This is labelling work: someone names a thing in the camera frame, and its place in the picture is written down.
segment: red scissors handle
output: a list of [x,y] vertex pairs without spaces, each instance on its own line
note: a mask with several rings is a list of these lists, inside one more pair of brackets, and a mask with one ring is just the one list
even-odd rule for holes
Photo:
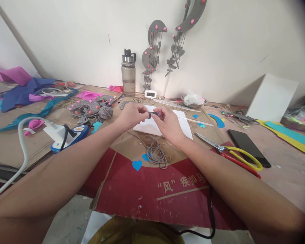
[[223,156],[224,158],[227,158],[228,160],[232,161],[233,163],[237,164],[238,166],[241,166],[242,168],[246,169],[247,171],[249,171],[251,174],[255,175],[256,177],[258,177],[259,179],[261,179],[261,176],[252,168],[250,168],[249,166],[247,166],[246,164],[242,163],[241,161],[232,158],[231,156],[227,155],[226,153],[222,152],[221,156]]

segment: concrete floor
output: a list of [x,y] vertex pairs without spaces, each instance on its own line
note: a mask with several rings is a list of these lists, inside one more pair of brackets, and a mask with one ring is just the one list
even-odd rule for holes
[[[76,195],[55,216],[43,244],[80,244],[92,213],[92,199]],[[212,244],[254,244],[248,231],[216,230]]]

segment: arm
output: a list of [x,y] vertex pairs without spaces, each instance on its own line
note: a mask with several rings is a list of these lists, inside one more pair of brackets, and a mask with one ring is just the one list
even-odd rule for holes
[[147,119],[146,112],[144,105],[127,104],[114,123],[54,155],[5,191],[0,196],[0,243],[16,236],[26,237],[27,243],[30,236],[43,240],[57,211],[78,192],[107,148]]
[[295,205],[243,168],[186,137],[171,109],[158,107],[154,111],[159,112],[153,118],[163,136],[194,162],[244,221],[256,242],[287,243],[300,238],[305,230],[305,214]]

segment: water bottle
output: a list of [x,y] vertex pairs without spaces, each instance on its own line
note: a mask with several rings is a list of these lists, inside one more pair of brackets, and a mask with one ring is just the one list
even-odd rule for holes
[[136,95],[136,58],[136,54],[131,53],[130,49],[124,49],[124,55],[122,55],[121,72],[123,94],[125,97],[134,97]]

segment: yellow scissors handle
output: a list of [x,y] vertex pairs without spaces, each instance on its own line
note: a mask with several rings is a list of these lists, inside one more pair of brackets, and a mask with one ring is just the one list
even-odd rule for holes
[[[238,158],[239,160],[241,160],[243,163],[245,163],[247,166],[249,166],[250,168],[256,170],[256,171],[261,171],[263,169],[262,164],[255,158],[253,157],[251,154],[249,154],[248,152],[237,148],[237,147],[226,147],[227,149],[229,149],[229,152],[234,155],[236,158]],[[253,166],[252,164],[250,164],[249,162],[247,162],[244,158],[241,158],[240,156],[238,156],[235,152],[233,151],[238,151],[240,153],[245,154],[246,156],[248,156],[250,159],[253,160],[253,162],[255,162],[255,164],[257,165],[257,167]]]

